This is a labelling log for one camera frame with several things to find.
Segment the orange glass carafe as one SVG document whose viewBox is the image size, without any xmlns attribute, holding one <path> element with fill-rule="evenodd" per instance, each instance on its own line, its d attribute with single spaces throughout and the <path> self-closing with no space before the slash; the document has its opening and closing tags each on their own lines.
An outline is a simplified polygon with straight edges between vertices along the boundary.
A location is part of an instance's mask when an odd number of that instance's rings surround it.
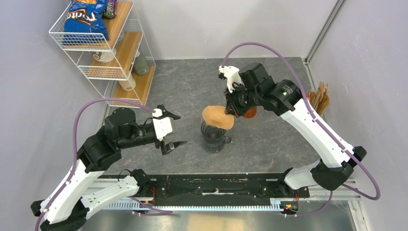
<svg viewBox="0 0 408 231">
<path fill-rule="evenodd" d="M 249 110 L 247 110 L 242 117 L 244 118 L 253 118 L 257 114 L 257 107 L 251 107 Z"/>
</svg>

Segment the smoky glass dripper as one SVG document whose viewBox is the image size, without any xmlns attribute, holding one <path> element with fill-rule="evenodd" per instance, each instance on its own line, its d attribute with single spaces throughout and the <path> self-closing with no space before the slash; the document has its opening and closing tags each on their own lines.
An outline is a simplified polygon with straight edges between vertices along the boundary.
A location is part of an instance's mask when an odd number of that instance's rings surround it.
<svg viewBox="0 0 408 231">
<path fill-rule="evenodd" d="M 220 141 L 225 137 L 226 130 L 207 124 L 205 121 L 201 123 L 201 134 L 204 139 L 210 141 Z"/>
</svg>

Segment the clear glass pitcher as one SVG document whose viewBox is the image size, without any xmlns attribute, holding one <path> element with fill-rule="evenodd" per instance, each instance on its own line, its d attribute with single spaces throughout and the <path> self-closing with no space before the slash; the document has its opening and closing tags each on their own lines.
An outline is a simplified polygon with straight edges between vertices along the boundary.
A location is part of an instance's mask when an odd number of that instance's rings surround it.
<svg viewBox="0 0 408 231">
<path fill-rule="evenodd" d="M 220 138 L 209 138 L 203 137 L 203 148 L 209 153 L 218 153 L 220 152 L 225 144 L 231 143 L 232 139 L 229 136 L 223 136 Z"/>
</svg>

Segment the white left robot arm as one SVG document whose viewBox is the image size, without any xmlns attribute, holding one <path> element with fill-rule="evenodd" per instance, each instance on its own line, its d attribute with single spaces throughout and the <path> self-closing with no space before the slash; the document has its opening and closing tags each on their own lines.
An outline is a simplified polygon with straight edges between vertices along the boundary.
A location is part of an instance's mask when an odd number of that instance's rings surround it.
<svg viewBox="0 0 408 231">
<path fill-rule="evenodd" d="M 38 217 L 36 230 L 77 231 L 105 206 L 125 197 L 152 193 L 153 183 L 141 169 L 130 171 L 97 192 L 86 194 L 86 190 L 121 159 L 124 149 L 154 144 L 166 155 L 183 145 L 182 141 L 165 142 L 165 137 L 175 132 L 174 122 L 179 118 L 159 105 L 140 125 L 132 109 L 114 110 L 98 132 L 76 149 L 72 167 L 58 188 L 48 198 L 32 203 L 31 210 Z"/>
</svg>

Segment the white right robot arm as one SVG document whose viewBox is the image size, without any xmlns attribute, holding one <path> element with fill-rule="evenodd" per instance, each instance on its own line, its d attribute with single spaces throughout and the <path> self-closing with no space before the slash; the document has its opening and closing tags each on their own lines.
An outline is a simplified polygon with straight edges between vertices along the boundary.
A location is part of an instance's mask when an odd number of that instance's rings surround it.
<svg viewBox="0 0 408 231">
<path fill-rule="evenodd" d="M 262 64 L 251 63 L 243 69 L 220 66 L 218 77 L 227 81 L 226 114 L 241 117 L 261 106 L 293 126 L 317 151 L 318 161 L 285 171 L 282 183 L 288 188 L 319 185 L 334 191 L 349 179 L 357 165 L 346 151 L 359 161 L 367 154 L 361 146 L 339 146 L 321 127 L 325 122 L 318 121 L 320 116 L 309 112 L 310 104 L 303 100 L 300 89 L 287 79 L 276 83 Z"/>
</svg>

